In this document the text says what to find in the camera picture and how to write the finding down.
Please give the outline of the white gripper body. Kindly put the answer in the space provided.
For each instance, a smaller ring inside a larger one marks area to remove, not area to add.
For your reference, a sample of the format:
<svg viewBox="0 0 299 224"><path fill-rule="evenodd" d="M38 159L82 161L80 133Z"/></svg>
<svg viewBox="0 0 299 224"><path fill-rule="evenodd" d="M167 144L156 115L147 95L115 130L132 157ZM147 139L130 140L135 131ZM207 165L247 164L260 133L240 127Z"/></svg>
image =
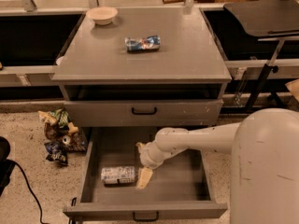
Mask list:
<svg viewBox="0 0 299 224"><path fill-rule="evenodd" d="M173 150L163 151L156 145L155 142L148 142L147 144L144 144L143 148L138 151L140 154L141 164L152 170L161 166L165 160L175 156L175 152Z"/></svg>

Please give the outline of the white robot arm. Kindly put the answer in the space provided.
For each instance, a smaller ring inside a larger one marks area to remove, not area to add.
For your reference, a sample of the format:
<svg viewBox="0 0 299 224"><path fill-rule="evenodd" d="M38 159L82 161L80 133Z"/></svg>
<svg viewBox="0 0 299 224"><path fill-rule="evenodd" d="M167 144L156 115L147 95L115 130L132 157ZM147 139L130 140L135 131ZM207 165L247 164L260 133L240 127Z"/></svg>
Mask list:
<svg viewBox="0 0 299 224"><path fill-rule="evenodd" d="M188 131L162 128L139 143L140 161L154 170L187 150L231 155L231 224L299 224L299 113L268 108L238 123Z"/></svg>

